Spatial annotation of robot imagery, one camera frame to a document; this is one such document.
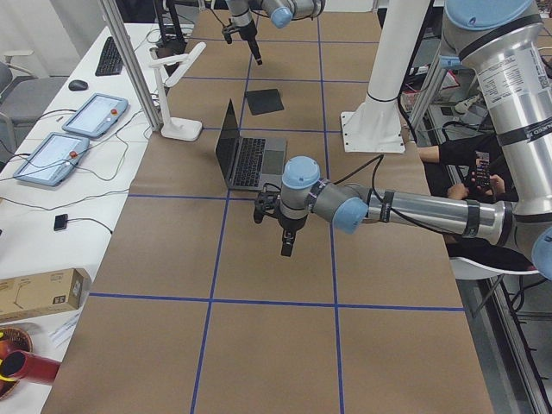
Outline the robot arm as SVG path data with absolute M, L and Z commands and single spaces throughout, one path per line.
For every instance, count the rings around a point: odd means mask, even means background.
M 249 1 L 226 1 L 230 18 L 229 24 L 223 27 L 224 40 L 232 43 L 232 34 L 237 33 L 245 41 L 260 66 L 262 57 L 256 40 L 257 28 L 252 17 Z M 320 16 L 325 8 L 325 1 L 319 0 L 266 0 L 257 1 L 260 8 L 276 28 L 284 28 L 292 21 L 314 19 Z
M 283 255 L 291 254 L 296 232 L 314 213 L 346 233 L 379 221 L 484 239 L 523 254 L 549 277 L 551 89 L 536 47 L 542 26 L 532 1 L 448 1 L 442 18 L 442 48 L 476 74 L 517 202 L 481 204 L 341 186 L 322 179 L 313 159 L 297 156 L 285 165 L 275 203 Z

